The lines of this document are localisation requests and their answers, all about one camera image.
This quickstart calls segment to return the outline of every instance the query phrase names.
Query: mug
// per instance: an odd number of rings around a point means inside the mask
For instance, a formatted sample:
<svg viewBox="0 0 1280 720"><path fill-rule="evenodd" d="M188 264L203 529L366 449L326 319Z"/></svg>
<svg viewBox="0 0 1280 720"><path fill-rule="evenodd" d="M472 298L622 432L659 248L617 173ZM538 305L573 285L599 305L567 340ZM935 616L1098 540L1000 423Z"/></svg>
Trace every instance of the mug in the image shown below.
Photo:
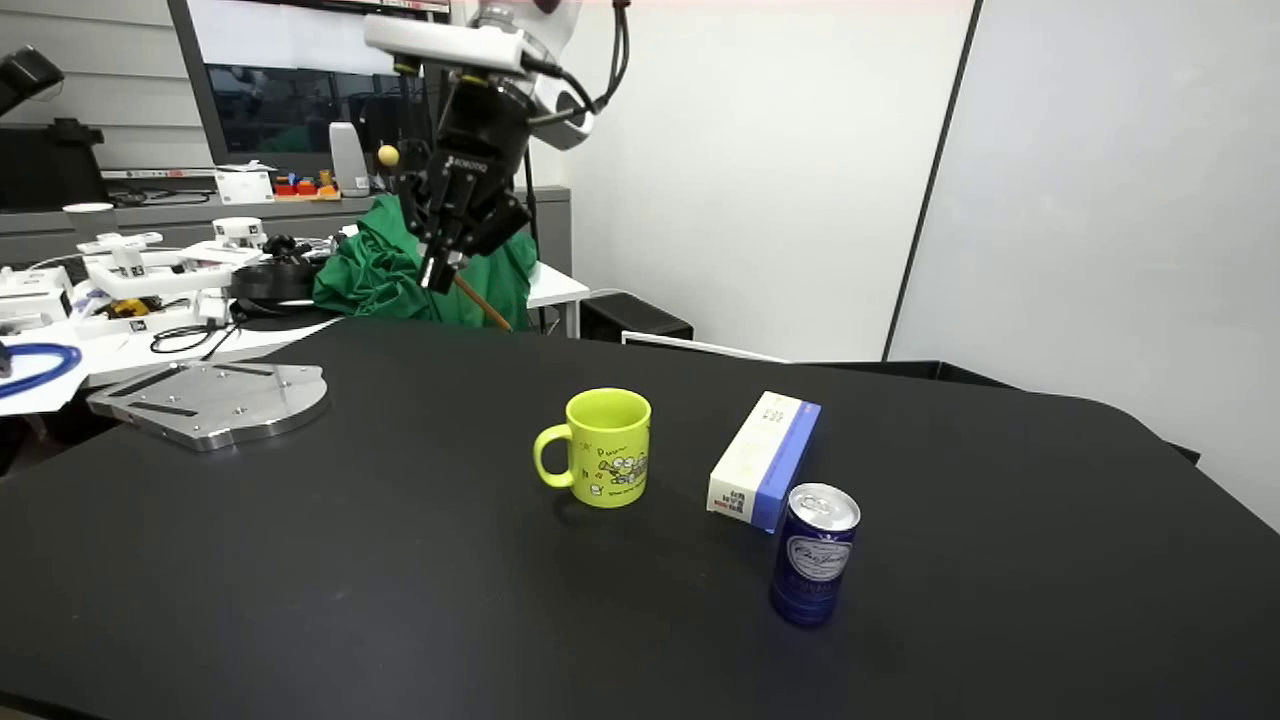
<svg viewBox="0 0 1280 720"><path fill-rule="evenodd" d="M588 388L565 403L565 423L532 439L534 476L546 488L567 488L588 508L628 508L648 483L648 423L653 406L628 388ZM567 445L567 468L546 472L546 445Z"/></svg>

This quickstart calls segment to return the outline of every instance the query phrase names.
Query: can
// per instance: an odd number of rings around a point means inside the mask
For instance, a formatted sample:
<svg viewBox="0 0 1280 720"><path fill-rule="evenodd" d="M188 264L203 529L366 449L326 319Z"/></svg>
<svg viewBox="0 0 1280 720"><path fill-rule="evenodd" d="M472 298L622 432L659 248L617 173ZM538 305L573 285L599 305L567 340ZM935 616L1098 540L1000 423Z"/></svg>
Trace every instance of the can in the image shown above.
<svg viewBox="0 0 1280 720"><path fill-rule="evenodd" d="M863 510L844 488L796 483L767 585L771 609L802 627L832 620Z"/></svg>

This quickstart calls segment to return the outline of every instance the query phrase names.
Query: can lid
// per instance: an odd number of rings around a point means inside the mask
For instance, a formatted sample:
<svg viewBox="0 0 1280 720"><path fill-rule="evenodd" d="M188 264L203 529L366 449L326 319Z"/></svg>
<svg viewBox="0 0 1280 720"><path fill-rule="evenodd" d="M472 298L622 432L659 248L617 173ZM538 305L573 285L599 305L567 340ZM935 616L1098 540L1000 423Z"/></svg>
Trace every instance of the can lid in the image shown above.
<svg viewBox="0 0 1280 720"><path fill-rule="evenodd" d="M825 532L851 532L863 520L855 499L834 483L796 483L789 503L802 523Z"/></svg>

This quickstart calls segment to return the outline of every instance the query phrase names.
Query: green cloth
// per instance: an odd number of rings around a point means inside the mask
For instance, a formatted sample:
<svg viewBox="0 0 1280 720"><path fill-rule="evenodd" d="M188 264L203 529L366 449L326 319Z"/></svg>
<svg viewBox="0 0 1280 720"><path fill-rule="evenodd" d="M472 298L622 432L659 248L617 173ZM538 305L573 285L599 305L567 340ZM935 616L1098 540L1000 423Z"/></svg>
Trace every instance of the green cloth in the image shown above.
<svg viewBox="0 0 1280 720"><path fill-rule="evenodd" d="M461 296L418 287L422 244L403 226L398 200L377 197L360 217L360 235L344 240L321 267L310 298L344 315L439 319L450 328L482 328L482 310ZM512 325L528 319L528 277L534 244L519 226L490 256L462 264L462 278Z"/></svg>

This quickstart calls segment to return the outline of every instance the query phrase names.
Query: black table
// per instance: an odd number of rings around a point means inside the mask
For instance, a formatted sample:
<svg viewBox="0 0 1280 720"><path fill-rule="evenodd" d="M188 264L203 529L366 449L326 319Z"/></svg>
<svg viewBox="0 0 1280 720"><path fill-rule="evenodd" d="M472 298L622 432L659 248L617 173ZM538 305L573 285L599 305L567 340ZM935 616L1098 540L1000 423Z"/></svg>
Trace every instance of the black table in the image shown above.
<svg viewBox="0 0 1280 720"><path fill-rule="evenodd" d="M326 413L197 459L115 429L0 483L0 692L93 715L1280 715L1280 540L1086 399L341 325ZM567 390L657 403L648 497L538 488ZM702 510L758 394L863 503L825 632Z"/></svg>

